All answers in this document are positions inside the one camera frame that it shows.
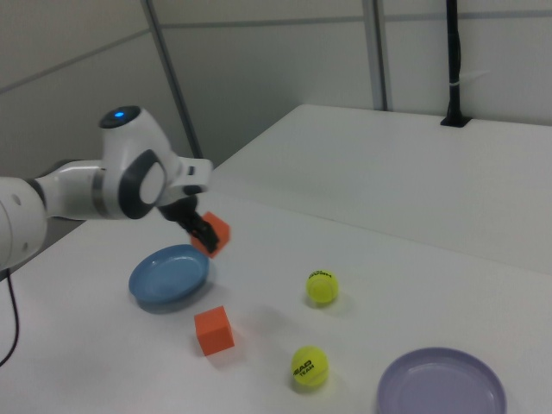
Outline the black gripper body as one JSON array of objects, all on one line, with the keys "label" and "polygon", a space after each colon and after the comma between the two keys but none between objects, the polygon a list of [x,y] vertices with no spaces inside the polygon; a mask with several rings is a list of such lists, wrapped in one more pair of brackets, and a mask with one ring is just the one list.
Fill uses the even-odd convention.
[{"label": "black gripper body", "polygon": [[159,207],[161,215],[169,222],[178,224],[183,229],[201,229],[203,219],[196,212],[198,198],[189,196]]}]

